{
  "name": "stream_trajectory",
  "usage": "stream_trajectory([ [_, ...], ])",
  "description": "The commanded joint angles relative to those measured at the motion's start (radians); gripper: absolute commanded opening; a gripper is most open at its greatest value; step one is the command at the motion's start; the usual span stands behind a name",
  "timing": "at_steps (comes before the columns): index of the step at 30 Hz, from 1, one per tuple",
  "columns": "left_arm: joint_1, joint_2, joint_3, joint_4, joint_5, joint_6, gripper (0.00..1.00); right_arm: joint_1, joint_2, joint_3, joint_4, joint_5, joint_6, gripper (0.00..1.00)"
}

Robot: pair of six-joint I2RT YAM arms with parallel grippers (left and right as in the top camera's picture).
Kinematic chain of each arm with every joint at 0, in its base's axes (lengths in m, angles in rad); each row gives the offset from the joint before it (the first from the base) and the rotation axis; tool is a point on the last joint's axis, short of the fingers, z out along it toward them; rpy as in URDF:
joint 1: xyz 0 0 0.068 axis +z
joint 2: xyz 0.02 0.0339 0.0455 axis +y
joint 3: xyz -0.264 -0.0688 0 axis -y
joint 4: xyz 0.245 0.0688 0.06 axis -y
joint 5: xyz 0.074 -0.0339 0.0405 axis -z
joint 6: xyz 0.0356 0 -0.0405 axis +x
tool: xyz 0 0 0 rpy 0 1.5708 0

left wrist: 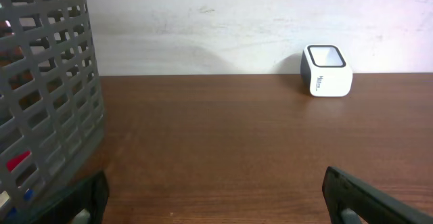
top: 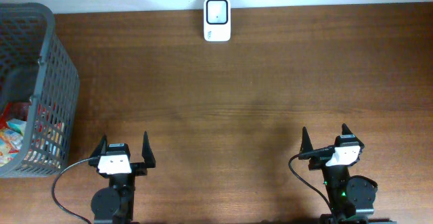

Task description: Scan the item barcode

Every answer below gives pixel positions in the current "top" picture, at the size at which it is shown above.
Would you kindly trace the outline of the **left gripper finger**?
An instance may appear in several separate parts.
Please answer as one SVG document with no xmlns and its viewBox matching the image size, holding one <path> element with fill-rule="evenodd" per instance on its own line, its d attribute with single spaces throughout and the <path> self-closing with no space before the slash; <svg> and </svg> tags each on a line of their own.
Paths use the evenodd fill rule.
<svg viewBox="0 0 433 224">
<path fill-rule="evenodd" d="M 156 159 L 150 147 L 150 141 L 146 131 L 143 134 L 143 145 L 142 145 L 141 155 L 143 157 L 143 162 L 147 169 L 156 167 Z"/>
<path fill-rule="evenodd" d="M 90 157 L 100 157 L 106 154 L 106 148 L 107 148 L 107 136 L 103 135 L 100 142 L 98 143 L 97 147 L 93 150 Z"/>
</svg>

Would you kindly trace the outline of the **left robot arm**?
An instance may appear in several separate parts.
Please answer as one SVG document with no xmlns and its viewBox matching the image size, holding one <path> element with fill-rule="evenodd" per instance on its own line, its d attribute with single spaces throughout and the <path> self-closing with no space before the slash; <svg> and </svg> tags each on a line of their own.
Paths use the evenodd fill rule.
<svg viewBox="0 0 433 224">
<path fill-rule="evenodd" d="M 131 162 L 129 146 L 109 144 L 104 135 L 91 154 L 89 166 L 109 180 L 109 185 L 97 191 L 91 200 L 95 223 L 132 223 L 135 197 L 135 179 L 146 176 L 156 166 L 148 134 L 143 134 L 141 162 Z"/>
</svg>

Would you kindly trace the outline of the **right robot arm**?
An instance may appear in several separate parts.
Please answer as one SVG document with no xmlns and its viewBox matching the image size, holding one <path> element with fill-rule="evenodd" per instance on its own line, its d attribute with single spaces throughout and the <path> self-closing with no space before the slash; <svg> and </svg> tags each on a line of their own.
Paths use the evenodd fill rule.
<svg viewBox="0 0 433 224">
<path fill-rule="evenodd" d="M 372 219 L 378 184 L 361 175 L 350 175 L 349 168 L 358 161 L 364 143 L 346 124 L 332 145 L 315 149 L 307 129 L 302 129 L 302 141 L 297 159 L 308 160 L 309 170 L 320 170 L 327 192 L 325 202 L 330 214 L 323 214 L 320 223 L 392 223 L 390 219 Z"/>
</svg>

